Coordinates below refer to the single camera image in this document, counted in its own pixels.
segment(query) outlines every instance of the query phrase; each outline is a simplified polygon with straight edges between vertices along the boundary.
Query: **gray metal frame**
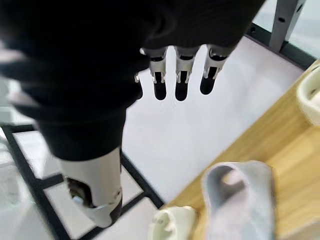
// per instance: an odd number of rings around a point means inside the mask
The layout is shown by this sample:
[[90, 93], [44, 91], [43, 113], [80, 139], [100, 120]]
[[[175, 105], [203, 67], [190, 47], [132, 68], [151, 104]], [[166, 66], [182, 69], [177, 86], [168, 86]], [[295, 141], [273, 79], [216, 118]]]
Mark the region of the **gray metal frame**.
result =
[[279, 52], [288, 42], [306, 0], [278, 0], [269, 46]]

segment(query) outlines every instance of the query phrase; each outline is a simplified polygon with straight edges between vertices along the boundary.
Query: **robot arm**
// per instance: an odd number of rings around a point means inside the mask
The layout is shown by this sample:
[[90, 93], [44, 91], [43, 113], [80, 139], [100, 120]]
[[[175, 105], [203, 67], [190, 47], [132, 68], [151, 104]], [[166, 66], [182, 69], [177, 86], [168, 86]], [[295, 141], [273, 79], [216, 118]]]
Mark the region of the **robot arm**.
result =
[[70, 197], [98, 226], [121, 213], [120, 149], [126, 109], [142, 92], [137, 73], [150, 66], [163, 100], [166, 49], [175, 46], [175, 95], [183, 101], [207, 44], [200, 91], [209, 94], [263, 2], [0, 0], [0, 72], [22, 88], [9, 98], [35, 119]]

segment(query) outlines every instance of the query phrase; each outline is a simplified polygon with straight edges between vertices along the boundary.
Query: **wooden table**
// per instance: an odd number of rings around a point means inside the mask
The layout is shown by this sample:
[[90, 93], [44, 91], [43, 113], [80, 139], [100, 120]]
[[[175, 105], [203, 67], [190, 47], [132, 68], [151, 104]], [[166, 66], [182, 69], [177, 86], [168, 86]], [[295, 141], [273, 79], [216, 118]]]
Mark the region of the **wooden table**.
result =
[[[258, 160], [274, 168], [278, 237], [320, 216], [320, 127], [309, 123], [296, 100], [297, 86], [319, 64], [320, 60], [310, 66], [284, 96], [207, 167], [218, 162]], [[205, 239], [207, 209], [201, 188], [204, 172], [165, 206], [196, 209], [198, 222], [193, 240]]]

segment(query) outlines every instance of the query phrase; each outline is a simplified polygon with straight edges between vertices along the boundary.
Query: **white object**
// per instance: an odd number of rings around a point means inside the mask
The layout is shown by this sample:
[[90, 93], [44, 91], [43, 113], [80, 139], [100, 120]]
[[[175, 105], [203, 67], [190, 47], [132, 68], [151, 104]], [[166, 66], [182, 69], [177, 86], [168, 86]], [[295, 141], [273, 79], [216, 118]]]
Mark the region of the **white object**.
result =
[[18, 170], [12, 163], [0, 164], [0, 212], [20, 202]]
[[85, 161], [57, 159], [66, 178], [89, 187], [94, 207], [85, 206], [85, 199], [81, 196], [74, 196], [72, 200], [97, 226], [110, 226], [113, 221], [111, 212], [122, 200], [119, 147], [106, 155]]
[[320, 65], [305, 77], [296, 91], [299, 105], [314, 125], [320, 126]]
[[173, 206], [158, 211], [149, 227], [149, 240], [188, 240], [196, 221], [190, 206]]
[[203, 177], [207, 240], [273, 240], [273, 177], [260, 161], [221, 162]]

